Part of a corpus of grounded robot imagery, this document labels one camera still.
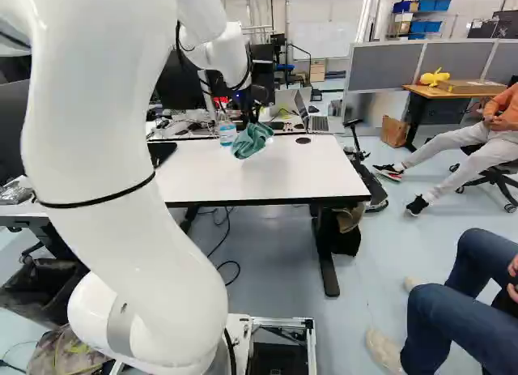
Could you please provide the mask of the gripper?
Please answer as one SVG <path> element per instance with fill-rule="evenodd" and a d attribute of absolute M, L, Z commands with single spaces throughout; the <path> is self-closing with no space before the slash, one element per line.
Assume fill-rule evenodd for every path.
<path fill-rule="evenodd" d="M 265 87 L 252 84 L 235 92 L 233 100 L 238 104 L 239 109 L 253 109 L 256 105 L 267 105 L 269 93 Z"/>

